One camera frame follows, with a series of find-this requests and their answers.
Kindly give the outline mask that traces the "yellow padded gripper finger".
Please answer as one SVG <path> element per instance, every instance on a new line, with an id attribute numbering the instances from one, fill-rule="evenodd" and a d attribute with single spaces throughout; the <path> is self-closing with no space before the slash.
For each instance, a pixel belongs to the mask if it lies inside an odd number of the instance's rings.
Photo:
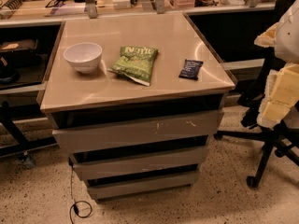
<path id="1" fill-rule="evenodd" d="M 299 101 L 299 64 L 286 63 L 279 71 L 271 70 L 266 79 L 264 92 L 257 123 L 272 129 Z"/>

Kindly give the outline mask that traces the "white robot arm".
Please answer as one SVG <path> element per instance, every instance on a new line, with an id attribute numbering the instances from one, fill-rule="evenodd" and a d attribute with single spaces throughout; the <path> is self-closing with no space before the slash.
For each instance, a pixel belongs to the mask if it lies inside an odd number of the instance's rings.
<path id="1" fill-rule="evenodd" d="M 257 123 L 265 128 L 279 124 L 299 101 L 299 0 L 254 40 L 260 47 L 273 47 L 286 64 L 271 71 L 266 80 L 265 97 L 259 107 Z"/>

